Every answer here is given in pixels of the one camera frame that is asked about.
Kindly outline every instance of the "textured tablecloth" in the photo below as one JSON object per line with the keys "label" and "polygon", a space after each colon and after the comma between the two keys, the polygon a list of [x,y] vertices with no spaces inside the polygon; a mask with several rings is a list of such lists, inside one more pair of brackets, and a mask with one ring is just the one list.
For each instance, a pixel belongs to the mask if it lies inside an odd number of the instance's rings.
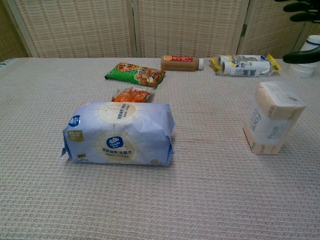
{"label": "textured tablecloth", "polygon": [[[168,167],[76,164],[62,130],[84,102],[131,84],[118,62],[21,58],[0,67],[0,239],[320,239],[320,74],[298,79],[169,71],[150,99],[176,121]],[[251,152],[242,126],[260,81],[307,103],[278,155]]]}

